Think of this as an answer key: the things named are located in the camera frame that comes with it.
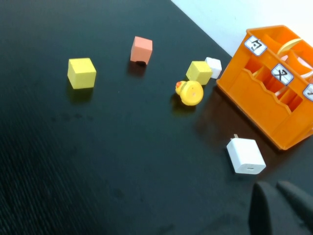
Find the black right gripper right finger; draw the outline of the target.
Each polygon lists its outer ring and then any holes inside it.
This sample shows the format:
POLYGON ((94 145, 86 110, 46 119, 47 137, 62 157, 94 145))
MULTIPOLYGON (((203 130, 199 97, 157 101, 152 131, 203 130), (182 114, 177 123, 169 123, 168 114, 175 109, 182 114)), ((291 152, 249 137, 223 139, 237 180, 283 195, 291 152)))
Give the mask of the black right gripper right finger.
POLYGON ((288 181, 278 181, 276 187, 308 229, 312 229, 313 197, 288 181))

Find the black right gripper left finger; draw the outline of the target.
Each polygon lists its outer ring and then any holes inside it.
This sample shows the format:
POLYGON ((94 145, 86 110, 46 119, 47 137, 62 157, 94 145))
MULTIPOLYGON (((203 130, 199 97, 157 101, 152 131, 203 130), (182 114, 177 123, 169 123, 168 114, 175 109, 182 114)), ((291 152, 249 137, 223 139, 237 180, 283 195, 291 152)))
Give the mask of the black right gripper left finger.
POLYGON ((253 186, 248 224, 252 235, 308 234, 308 227, 282 193, 267 182, 253 186))

